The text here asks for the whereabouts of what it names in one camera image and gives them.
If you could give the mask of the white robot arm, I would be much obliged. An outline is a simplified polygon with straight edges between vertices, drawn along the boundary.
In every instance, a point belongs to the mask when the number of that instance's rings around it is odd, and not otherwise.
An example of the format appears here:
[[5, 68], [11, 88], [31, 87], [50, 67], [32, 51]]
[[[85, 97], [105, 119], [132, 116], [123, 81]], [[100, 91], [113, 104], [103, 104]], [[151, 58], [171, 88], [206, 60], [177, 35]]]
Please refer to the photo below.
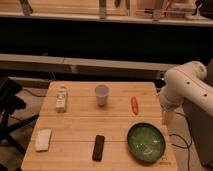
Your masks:
[[207, 68], [199, 61], [191, 61], [166, 71], [165, 85], [159, 92], [163, 125], [171, 122], [174, 110], [181, 106], [185, 99], [213, 116], [213, 105], [210, 105], [213, 102], [213, 87], [204, 82], [206, 77]]

